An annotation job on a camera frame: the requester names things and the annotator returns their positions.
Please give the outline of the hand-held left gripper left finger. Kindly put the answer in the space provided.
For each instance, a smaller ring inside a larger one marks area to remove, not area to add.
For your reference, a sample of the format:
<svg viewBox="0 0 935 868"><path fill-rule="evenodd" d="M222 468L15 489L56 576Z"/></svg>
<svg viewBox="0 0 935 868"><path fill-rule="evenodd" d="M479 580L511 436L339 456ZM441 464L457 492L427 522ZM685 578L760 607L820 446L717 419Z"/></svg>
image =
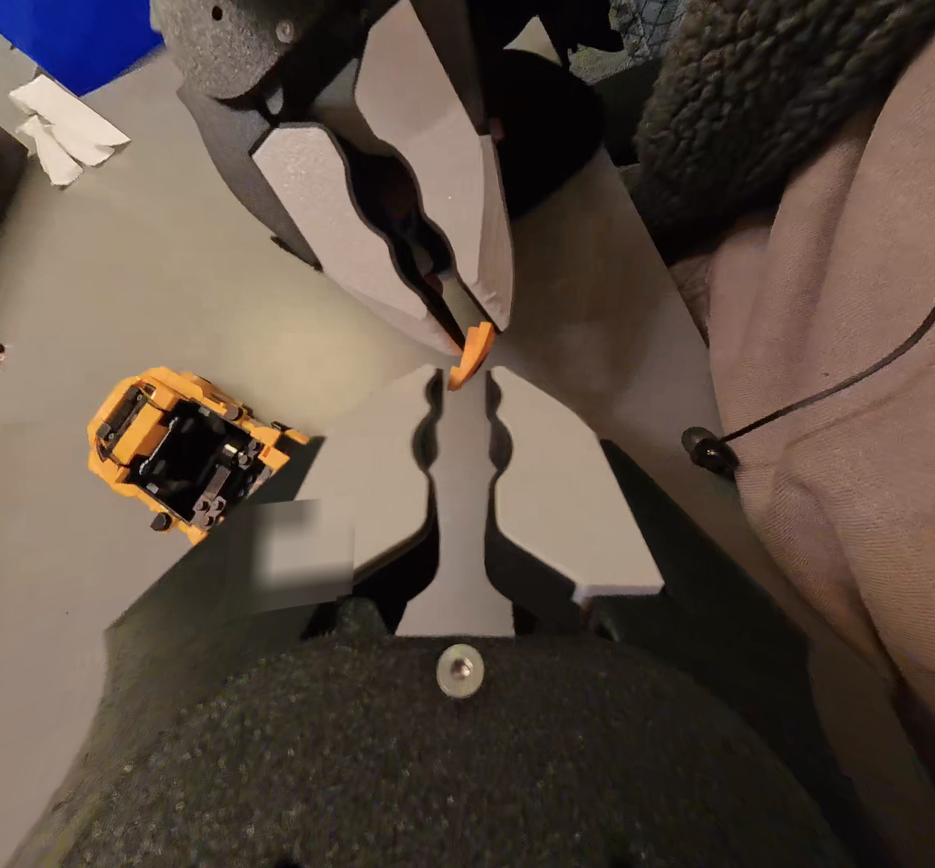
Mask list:
<svg viewBox="0 0 935 868"><path fill-rule="evenodd" d="M349 596L372 603L391 635L438 572L431 468L442 408L442 371L431 365L380 388L336 421L297 495L349 506Z"/></svg>

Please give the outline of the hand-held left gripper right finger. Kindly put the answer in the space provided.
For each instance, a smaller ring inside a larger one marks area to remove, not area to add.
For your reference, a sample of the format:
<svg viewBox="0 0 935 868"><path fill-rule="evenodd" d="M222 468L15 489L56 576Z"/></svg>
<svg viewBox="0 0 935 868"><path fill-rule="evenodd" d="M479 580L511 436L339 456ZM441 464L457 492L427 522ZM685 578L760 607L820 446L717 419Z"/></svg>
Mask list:
<svg viewBox="0 0 935 868"><path fill-rule="evenodd" d="M485 529L494 589L545 628L576 632L593 602L664 586L597 434L502 366L486 373L495 468Z"/></svg>

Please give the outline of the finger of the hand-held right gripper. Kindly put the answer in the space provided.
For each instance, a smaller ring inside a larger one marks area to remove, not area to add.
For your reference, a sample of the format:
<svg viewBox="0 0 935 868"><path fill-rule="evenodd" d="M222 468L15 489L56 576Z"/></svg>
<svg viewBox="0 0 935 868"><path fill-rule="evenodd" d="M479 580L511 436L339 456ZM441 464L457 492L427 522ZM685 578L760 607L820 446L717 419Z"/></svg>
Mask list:
<svg viewBox="0 0 935 868"><path fill-rule="evenodd" d="M450 246L463 288L504 332L514 265L496 145L473 125L411 0L398 0L370 28L355 103L414 174L423 214Z"/></svg>
<svg viewBox="0 0 935 868"><path fill-rule="evenodd" d="M411 253L361 211L345 153L327 128L276 127L252 160L327 278L407 337L461 357L459 325L444 300L430 295Z"/></svg>

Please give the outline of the orange printed lego slope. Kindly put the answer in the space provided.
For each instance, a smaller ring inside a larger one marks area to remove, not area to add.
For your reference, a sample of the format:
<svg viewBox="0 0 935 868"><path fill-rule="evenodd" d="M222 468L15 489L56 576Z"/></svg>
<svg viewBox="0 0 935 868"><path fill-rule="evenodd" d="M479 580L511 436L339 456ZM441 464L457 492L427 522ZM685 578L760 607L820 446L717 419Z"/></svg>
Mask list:
<svg viewBox="0 0 935 868"><path fill-rule="evenodd" d="M489 355L496 335L496 328L488 321L468 328L461 360L450 368L447 390L461 389L476 375Z"/></svg>

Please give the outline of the orange lego car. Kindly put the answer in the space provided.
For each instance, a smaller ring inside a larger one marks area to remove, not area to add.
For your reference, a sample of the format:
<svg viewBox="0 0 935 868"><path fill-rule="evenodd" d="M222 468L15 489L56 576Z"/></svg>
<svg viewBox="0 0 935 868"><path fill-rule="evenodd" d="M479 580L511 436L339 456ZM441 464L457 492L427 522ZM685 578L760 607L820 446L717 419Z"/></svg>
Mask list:
<svg viewBox="0 0 935 868"><path fill-rule="evenodd" d="M190 371L151 368L119 383L87 428L89 469L152 512L150 528L199 545L277 475L303 474L321 440L259 419Z"/></svg>

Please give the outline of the black earphone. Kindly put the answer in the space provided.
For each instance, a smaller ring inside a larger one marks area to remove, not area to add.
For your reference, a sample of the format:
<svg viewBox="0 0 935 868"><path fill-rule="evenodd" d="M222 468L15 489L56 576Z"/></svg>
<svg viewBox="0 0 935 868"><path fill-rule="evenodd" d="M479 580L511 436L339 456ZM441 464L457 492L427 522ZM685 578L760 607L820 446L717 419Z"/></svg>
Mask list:
<svg viewBox="0 0 935 868"><path fill-rule="evenodd" d="M692 427L684 430L681 442L685 453L688 454L692 463L697 467L734 482L741 462L731 446L732 441L748 436L754 431L763 429L765 426L806 410L815 404L819 404L885 370L896 360L904 357L906 353L915 348L918 343L929 334L933 325L934 310L931 309L910 336L870 367L816 394L801 398L792 404L779 408L738 430L734 430L723 436L715 435L712 431L701 427Z"/></svg>

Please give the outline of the blue plastic bin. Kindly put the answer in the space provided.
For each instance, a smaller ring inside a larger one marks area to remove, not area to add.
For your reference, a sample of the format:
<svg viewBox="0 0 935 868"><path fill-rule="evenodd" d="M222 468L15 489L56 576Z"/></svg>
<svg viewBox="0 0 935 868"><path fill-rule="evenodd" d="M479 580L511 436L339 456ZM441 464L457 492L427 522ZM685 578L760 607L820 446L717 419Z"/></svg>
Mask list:
<svg viewBox="0 0 935 868"><path fill-rule="evenodd" d="M157 51L149 0L1 0L1 33L75 95Z"/></svg>

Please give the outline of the white paper sheet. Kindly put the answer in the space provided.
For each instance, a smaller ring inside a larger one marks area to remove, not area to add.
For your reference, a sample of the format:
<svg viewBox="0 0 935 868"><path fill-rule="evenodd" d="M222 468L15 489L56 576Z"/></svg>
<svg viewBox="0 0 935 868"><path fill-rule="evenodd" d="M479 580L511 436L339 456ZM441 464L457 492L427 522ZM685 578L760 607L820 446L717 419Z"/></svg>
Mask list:
<svg viewBox="0 0 935 868"><path fill-rule="evenodd" d="M64 189L86 169L109 161L131 142L120 129L46 75L8 92L22 114L16 133L26 139L50 183Z"/></svg>

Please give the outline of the person's black fleece jacket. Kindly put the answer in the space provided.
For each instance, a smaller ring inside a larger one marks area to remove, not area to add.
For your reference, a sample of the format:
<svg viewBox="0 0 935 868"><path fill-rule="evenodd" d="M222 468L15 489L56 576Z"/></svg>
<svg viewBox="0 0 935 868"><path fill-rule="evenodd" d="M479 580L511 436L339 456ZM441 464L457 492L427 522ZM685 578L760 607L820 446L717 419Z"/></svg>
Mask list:
<svg viewBox="0 0 935 868"><path fill-rule="evenodd" d="M631 196L665 263L774 201L933 20L934 0L690 0L635 137Z"/></svg>

